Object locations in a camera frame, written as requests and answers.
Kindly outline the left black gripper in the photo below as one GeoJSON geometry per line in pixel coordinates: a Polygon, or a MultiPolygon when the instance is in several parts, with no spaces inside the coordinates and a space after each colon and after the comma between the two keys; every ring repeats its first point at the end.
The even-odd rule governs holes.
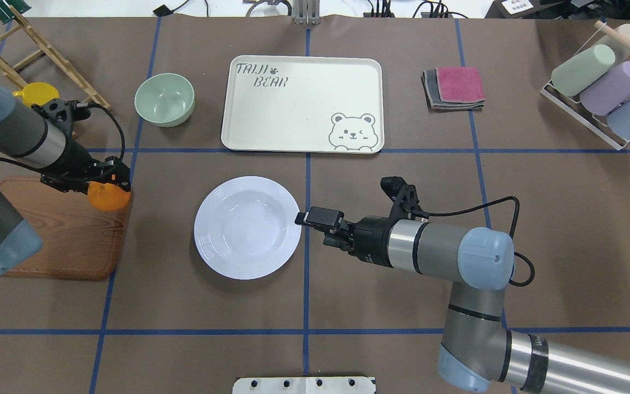
{"type": "Polygon", "coordinates": [[[94,159],[74,140],[68,140],[59,159],[42,169],[40,181],[64,193],[71,190],[86,194],[90,182],[114,184],[125,192],[132,190],[130,169],[120,157],[94,159]]]}

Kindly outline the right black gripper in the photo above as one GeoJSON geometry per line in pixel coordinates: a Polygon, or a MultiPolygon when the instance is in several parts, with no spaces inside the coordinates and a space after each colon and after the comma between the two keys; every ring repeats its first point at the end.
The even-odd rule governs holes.
{"type": "Polygon", "coordinates": [[[390,218],[366,216],[352,223],[343,219],[342,211],[313,206],[307,212],[298,212],[295,224],[323,230],[324,245],[347,252],[362,262],[392,267],[388,243],[395,221],[390,218]]]}

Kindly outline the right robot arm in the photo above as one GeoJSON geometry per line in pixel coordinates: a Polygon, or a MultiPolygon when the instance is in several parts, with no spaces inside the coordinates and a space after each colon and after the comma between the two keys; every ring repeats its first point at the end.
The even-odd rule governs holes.
{"type": "Polygon", "coordinates": [[[630,393],[630,363],[503,327],[517,257],[510,235],[430,217],[395,207],[388,217],[352,223],[340,211],[313,207],[295,223],[363,262],[452,282],[437,365],[447,383],[472,392],[497,381],[528,393],[630,393]]]}

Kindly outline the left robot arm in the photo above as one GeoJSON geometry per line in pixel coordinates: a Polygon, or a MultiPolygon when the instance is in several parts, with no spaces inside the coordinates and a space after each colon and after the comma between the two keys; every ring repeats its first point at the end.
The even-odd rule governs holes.
{"type": "Polygon", "coordinates": [[[38,180],[58,192],[101,198],[98,209],[115,211],[130,199],[132,182],[125,163],[126,138],[110,110],[94,102],[50,98],[42,105],[26,105],[0,86],[0,275],[20,266],[43,248],[33,224],[2,191],[10,176],[38,180]],[[120,150],[97,159],[73,138],[77,122],[101,110],[118,132],[120,150]]]}

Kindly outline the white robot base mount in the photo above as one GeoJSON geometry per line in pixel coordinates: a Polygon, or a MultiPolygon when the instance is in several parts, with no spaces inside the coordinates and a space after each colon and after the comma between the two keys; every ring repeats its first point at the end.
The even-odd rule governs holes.
{"type": "Polygon", "coordinates": [[[376,393],[375,378],[366,376],[300,376],[240,378],[232,393],[376,393]]]}

